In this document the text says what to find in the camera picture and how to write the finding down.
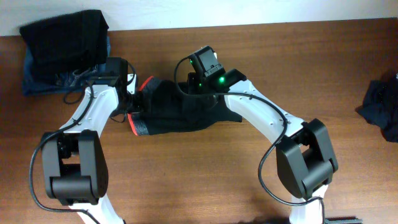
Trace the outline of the black leggings red waistband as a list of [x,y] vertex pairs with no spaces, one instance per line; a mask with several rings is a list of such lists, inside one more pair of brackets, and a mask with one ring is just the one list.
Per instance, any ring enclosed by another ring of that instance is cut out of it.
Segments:
[[199,131],[217,122],[243,120],[227,108],[224,99],[183,96],[171,80],[151,76],[139,93],[143,96],[142,109],[127,116],[136,136]]

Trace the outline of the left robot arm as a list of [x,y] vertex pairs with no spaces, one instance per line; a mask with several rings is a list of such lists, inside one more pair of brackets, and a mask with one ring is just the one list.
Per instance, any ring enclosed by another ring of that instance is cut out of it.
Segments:
[[45,192],[61,208],[49,212],[77,213],[84,223],[124,223],[107,195],[109,173],[100,136],[109,118],[142,111],[135,68],[125,59],[109,57],[105,71],[85,80],[78,107],[57,131],[45,133],[35,150],[42,156]]

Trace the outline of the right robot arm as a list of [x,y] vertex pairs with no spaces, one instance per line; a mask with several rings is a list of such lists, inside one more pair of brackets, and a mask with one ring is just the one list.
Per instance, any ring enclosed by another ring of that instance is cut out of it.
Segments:
[[[258,166],[262,188],[276,201],[292,208],[289,223],[362,223],[358,218],[327,218],[323,198],[338,170],[326,126],[306,122],[271,102],[237,69],[226,71],[210,46],[187,56],[194,71],[188,76],[188,95],[223,97],[226,107],[249,121],[270,142]],[[276,153],[277,175],[291,194],[286,201],[265,185],[262,168]]]

